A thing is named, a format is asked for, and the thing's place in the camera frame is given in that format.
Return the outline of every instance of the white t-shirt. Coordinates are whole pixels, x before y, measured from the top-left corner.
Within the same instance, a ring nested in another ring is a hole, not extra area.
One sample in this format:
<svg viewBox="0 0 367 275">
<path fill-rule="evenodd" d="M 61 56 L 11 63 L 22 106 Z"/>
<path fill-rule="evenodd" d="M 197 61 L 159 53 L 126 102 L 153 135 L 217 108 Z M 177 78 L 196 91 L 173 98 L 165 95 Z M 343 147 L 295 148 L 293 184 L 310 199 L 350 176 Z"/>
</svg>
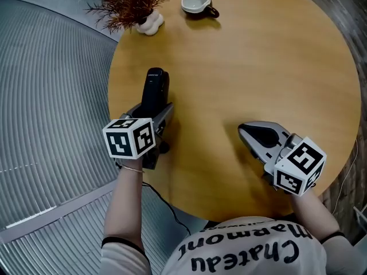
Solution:
<svg viewBox="0 0 367 275">
<path fill-rule="evenodd" d="M 106 241 L 100 274 L 151 274 L 149 261 L 137 246 L 118 238 Z M 321 244 L 296 223 L 243 217 L 184 239 L 162 275 L 360 275 L 365 267 L 364 258 L 341 233 Z"/>
</svg>

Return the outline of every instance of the round wooden table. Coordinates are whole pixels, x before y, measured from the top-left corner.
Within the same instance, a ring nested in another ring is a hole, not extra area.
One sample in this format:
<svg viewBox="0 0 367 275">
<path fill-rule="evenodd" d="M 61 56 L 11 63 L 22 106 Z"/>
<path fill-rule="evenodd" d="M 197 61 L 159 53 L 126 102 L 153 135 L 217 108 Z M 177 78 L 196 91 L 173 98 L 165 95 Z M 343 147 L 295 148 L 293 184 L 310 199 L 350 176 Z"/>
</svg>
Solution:
<svg viewBox="0 0 367 275">
<path fill-rule="evenodd" d="M 310 0 L 212 0 L 218 19 L 189 20 L 181 0 L 163 4 L 152 37 L 121 38 L 110 70 L 112 119 L 139 103 L 146 73 L 170 75 L 171 150 L 145 174 L 172 205 L 213 221 L 291 212 L 288 197 L 261 179 L 263 165 L 237 126 L 263 120 L 308 136 L 326 153 L 315 188 L 326 190 L 353 148 L 360 86 L 342 35 Z"/>
</svg>

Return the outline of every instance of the mug handle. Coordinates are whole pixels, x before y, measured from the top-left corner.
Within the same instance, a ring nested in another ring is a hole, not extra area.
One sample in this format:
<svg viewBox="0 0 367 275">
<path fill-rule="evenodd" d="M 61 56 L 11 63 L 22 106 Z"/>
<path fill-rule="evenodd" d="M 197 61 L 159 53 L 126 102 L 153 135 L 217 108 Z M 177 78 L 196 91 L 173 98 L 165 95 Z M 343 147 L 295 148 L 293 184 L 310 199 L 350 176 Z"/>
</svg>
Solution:
<svg viewBox="0 0 367 275">
<path fill-rule="evenodd" d="M 208 5 L 205 8 L 205 11 L 209 14 L 209 16 L 211 16 L 213 18 L 218 18 L 219 17 L 219 12 L 214 7 L 211 7 L 211 6 Z"/>
</svg>

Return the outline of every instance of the dried plant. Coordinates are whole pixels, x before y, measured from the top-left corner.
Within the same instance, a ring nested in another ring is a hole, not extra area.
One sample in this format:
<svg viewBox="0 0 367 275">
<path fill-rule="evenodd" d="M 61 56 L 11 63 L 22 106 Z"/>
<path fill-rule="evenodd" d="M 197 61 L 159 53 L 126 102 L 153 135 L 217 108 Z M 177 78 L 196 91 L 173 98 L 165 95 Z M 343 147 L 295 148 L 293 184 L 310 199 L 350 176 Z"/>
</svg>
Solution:
<svg viewBox="0 0 367 275">
<path fill-rule="evenodd" d="M 100 3 L 88 4 L 91 13 L 98 13 L 97 23 L 107 17 L 104 29 L 110 33 L 121 28 L 130 29 L 143 24 L 151 12 L 167 0 L 99 0 Z"/>
</svg>

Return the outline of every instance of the person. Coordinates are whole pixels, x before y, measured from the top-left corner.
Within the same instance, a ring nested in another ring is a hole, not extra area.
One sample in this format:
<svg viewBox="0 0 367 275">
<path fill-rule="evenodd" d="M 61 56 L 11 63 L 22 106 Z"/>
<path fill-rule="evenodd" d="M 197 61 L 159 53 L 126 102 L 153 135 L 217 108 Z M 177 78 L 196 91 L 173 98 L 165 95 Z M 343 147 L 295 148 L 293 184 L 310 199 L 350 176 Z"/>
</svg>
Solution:
<svg viewBox="0 0 367 275">
<path fill-rule="evenodd" d="M 104 222 L 100 274 L 151 274 L 141 239 L 142 160 L 124 165 Z M 241 217 L 203 229 L 177 246 L 162 275 L 363 274 L 365 259 L 312 189 L 291 203 L 299 224 Z"/>
</svg>

